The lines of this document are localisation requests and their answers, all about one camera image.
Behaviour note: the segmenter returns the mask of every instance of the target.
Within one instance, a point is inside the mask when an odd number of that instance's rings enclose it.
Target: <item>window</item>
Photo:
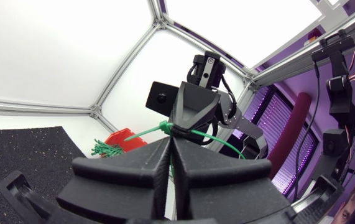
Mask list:
[[[272,152],[275,143],[278,141],[282,130],[284,129],[290,113],[293,110],[293,105],[286,99],[286,97],[274,86],[267,86],[261,88],[255,95],[252,103],[244,114],[244,117],[249,121],[258,125],[263,130],[265,140],[269,147],[269,154]],[[300,131],[299,137],[293,146],[292,151],[288,155],[284,164],[278,171],[277,175],[272,179],[272,183],[284,195],[290,193],[293,189],[295,182],[295,166],[296,166],[296,153],[300,141],[304,137],[308,125],[305,123]],[[235,130],[228,142],[237,146],[240,150],[243,149],[244,143],[240,144],[245,138],[244,133]],[[318,140],[314,133],[310,130],[303,146],[300,150],[299,156],[299,178],[305,170],[308,161],[314,153],[318,145]],[[226,147],[220,150],[220,153],[227,156],[237,157],[234,152],[231,152]]]

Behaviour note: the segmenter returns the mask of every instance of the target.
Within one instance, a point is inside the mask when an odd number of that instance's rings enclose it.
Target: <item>green zip tie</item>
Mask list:
[[[102,141],[95,140],[97,144],[95,145],[95,148],[92,149],[91,155],[95,154],[100,154],[103,155],[104,157],[111,157],[111,156],[117,156],[123,153],[123,148],[117,144],[115,145],[107,145],[103,143]]]
[[[133,136],[130,136],[130,137],[126,138],[124,141],[129,141],[129,140],[131,140],[131,139],[137,138],[137,137],[139,137],[139,136],[148,134],[148,133],[150,133],[150,132],[152,132],[152,131],[156,131],[156,130],[159,130],[159,129],[161,129],[165,134],[171,135],[171,132],[170,132],[170,127],[171,127],[171,126],[173,126],[173,123],[168,123],[168,122],[166,122],[166,121],[162,121],[162,122],[159,123],[159,126],[154,127],[154,128],[151,128],[150,130],[147,130],[147,131],[143,131],[143,132],[141,132],[141,133],[139,133],[139,134],[135,134],[135,135],[133,135]],[[197,134],[197,135],[200,135],[200,136],[204,136],[204,137],[213,139],[213,140],[215,140],[215,141],[218,141],[218,142],[220,142],[220,143],[226,145],[227,147],[230,147],[232,150],[234,150],[235,152],[237,152],[237,153],[239,154],[239,156],[240,156],[242,159],[245,159],[244,155],[242,155],[242,153],[239,152],[238,149],[236,149],[232,144],[230,144],[230,143],[228,143],[228,142],[226,142],[226,141],[223,141],[223,140],[221,140],[221,139],[219,139],[219,138],[216,138],[216,137],[214,137],[214,136],[211,136],[211,135],[209,135],[209,134],[206,134],[206,133],[203,133],[203,132],[201,132],[201,131],[194,130],[194,129],[191,130],[191,133]]]

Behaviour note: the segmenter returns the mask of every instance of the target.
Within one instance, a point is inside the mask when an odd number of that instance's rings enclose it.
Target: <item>purple wall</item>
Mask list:
[[[346,56],[346,61],[348,65],[351,63],[353,55],[350,54]],[[321,92],[320,92],[320,104],[318,106],[318,112],[315,116],[315,124],[319,128],[317,135],[322,136],[322,133],[325,132],[329,128],[336,128],[337,122],[329,115],[329,106],[330,100],[328,97],[328,93],[325,87],[325,81],[328,78],[331,78],[331,66],[330,63],[320,67],[320,85],[321,85]],[[280,84],[281,88],[289,88],[287,92],[292,92],[294,95],[304,91],[309,93],[313,97],[313,102],[310,106],[310,114],[312,115],[315,108],[315,99],[316,99],[316,78],[314,71],[305,72],[301,75],[289,78],[288,80],[284,80]],[[355,104],[355,83],[353,83],[353,103]],[[322,147],[318,147],[315,151],[313,158],[311,159],[307,170],[303,174],[301,180],[299,181],[299,189],[303,186],[307,187],[309,184],[308,179],[310,178],[311,172],[314,169],[316,161],[318,160],[319,156],[321,155]],[[353,161],[350,165],[350,168],[355,169],[355,154],[353,155]],[[351,190],[348,189],[344,194],[349,194]]]

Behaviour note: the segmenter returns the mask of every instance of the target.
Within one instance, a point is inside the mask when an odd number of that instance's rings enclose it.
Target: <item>white panel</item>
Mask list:
[[[335,5],[338,1],[339,0],[328,0],[328,2],[330,2],[332,6]]]
[[[0,129],[47,128],[62,126],[86,157],[92,156],[95,140],[105,141],[109,132],[95,119],[84,117],[0,116]]]
[[[309,0],[168,0],[169,17],[251,68],[314,23]]]
[[[167,30],[157,32],[122,75],[103,105],[104,116],[118,129],[139,133],[168,120],[166,116],[145,107],[152,82],[180,87],[187,80],[198,48]],[[243,89],[241,78],[229,69],[226,80],[238,97]],[[166,137],[161,131],[142,136],[148,143]]]
[[[0,100],[89,107],[152,21],[142,0],[0,0]]]
[[[165,217],[173,220],[173,213],[175,211],[175,184],[168,179],[167,181],[167,194],[166,194],[166,206],[165,206]]]

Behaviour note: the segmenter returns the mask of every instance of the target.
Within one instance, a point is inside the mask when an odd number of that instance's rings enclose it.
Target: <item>bracket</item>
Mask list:
[[[101,111],[102,109],[103,107],[101,105],[97,105],[97,104],[91,105],[90,106],[91,113],[89,114],[89,116],[91,118],[98,119],[98,116],[103,114],[103,112]]]
[[[258,86],[255,82],[250,81],[248,89],[252,90],[254,93],[260,90],[260,86]]]

